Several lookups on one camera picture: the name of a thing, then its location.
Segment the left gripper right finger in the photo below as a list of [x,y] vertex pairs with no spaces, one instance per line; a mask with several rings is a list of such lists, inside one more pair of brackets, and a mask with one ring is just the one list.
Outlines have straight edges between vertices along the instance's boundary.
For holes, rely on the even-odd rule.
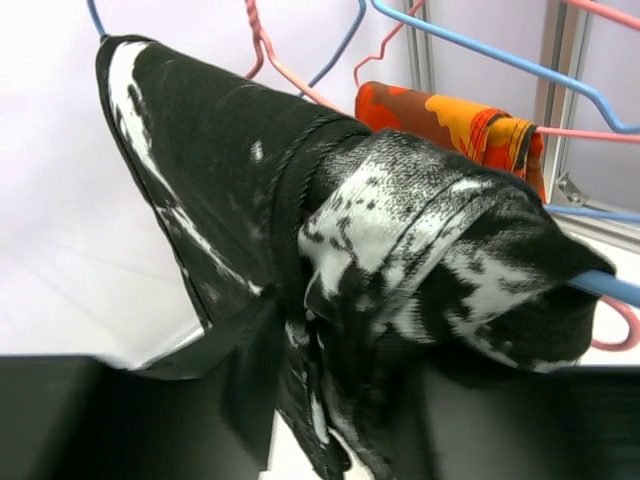
[[576,368],[505,382],[425,374],[439,479],[636,479],[639,372]]

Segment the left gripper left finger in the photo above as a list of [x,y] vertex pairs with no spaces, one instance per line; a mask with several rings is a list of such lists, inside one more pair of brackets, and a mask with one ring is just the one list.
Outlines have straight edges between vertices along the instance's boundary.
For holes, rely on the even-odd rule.
[[90,356],[1,360],[5,479],[255,479],[266,470],[280,312],[256,299],[140,371]]

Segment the black white patterned garment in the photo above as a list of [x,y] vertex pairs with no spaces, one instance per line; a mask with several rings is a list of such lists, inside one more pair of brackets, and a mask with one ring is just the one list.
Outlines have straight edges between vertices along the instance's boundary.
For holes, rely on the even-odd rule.
[[390,379],[459,340],[507,366],[576,364],[614,266],[512,174],[138,36],[96,56],[107,124],[206,333],[284,325],[277,408],[316,473],[392,477]]

